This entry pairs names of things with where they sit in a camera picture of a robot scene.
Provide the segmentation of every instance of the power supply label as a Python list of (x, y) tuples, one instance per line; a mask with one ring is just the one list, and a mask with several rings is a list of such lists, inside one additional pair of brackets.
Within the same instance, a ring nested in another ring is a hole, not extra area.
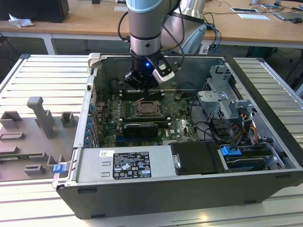
[(152, 177), (148, 152), (115, 153), (113, 178), (115, 180)]

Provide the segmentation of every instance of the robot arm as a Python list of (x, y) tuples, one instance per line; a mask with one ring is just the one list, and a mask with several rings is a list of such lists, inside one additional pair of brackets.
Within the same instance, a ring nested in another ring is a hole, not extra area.
[(162, 31), (163, 26), (181, 46), (198, 47), (206, 31), (206, 27), (201, 30), (205, 0), (126, 0), (126, 3), (132, 70), (125, 80), (136, 89), (148, 90), (173, 78), (180, 68), (177, 62), (170, 65), (160, 52), (177, 46), (171, 35)]

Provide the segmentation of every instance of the table leg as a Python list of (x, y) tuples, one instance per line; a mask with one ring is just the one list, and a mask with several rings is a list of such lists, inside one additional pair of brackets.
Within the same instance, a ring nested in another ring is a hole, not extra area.
[(44, 44), (46, 46), (46, 49), (47, 49), (47, 53), (48, 54), (57, 54), (57, 51), (53, 45), (53, 42), (52, 42), (52, 36), (50, 34), (45, 34), (44, 37), (43, 37), (43, 40), (44, 40)]
[(85, 50), (86, 50), (86, 51), (89, 51), (89, 50), (90, 50), (90, 47), (89, 47), (89, 40), (88, 40), (88, 39), (84, 39), (84, 47), (85, 47)]

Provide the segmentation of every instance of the motherboard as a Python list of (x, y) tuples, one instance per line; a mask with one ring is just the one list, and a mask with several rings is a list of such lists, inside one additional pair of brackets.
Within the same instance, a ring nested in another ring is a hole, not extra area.
[(180, 92), (151, 93), (148, 98), (102, 94), (97, 103), (101, 147), (161, 146), (198, 141), (189, 118), (190, 97)]

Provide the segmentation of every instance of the white paper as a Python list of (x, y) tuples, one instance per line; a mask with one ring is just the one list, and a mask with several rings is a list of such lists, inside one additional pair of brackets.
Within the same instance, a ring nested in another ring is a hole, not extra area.
[(252, 15), (252, 14), (240, 14), (238, 13), (239, 17), (242, 19), (254, 19), (254, 20), (270, 20), (268, 17), (264, 15)]
[(128, 11), (128, 8), (124, 6), (115, 6), (115, 11), (126, 12)]
[(99, 157), (113, 157), (115, 150), (101, 150)]
[(13, 26), (16, 26), (18, 28), (21, 28), (21, 26), (32, 26), (34, 23), (30, 19), (19, 19), (17, 17), (13, 17), (9, 13), (9, 23)]

